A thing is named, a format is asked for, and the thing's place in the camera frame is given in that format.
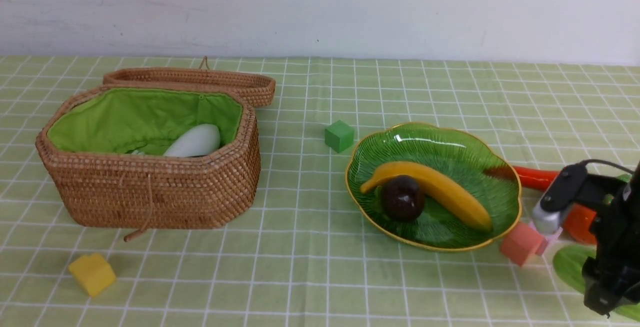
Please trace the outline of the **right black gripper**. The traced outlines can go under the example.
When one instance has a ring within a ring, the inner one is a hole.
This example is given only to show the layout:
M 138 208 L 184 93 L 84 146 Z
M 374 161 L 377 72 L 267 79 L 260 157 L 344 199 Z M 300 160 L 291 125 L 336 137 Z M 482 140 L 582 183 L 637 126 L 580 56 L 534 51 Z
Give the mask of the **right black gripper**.
M 601 316 L 639 303 L 639 177 L 633 175 L 602 211 L 590 231 L 595 257 L 582 266 L 583 304 Z

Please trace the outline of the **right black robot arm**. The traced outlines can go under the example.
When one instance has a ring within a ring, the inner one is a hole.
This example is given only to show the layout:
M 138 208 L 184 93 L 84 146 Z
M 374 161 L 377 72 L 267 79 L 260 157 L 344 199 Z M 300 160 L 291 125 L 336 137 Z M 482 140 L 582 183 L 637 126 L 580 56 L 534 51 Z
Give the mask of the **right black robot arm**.
M 590 174 L 586 191 L 596 215 L 589 231 L 595 236 L 596 254 L 582 267 L 585 306 L 609 316 L 624 305 L 639 303 L 639 169 L 629 181 Z

